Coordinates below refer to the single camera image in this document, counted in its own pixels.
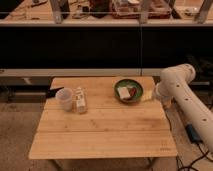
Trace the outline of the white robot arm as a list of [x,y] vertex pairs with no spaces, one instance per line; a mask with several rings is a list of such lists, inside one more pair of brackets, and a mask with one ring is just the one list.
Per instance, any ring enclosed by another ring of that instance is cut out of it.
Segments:
[[156,99],[165,103],[174,98],[213,153],[213,113],[189,87],[195,76],[196,71],[191,64],[164,68],[160,74],[160,82],[145,92],[145,100]]

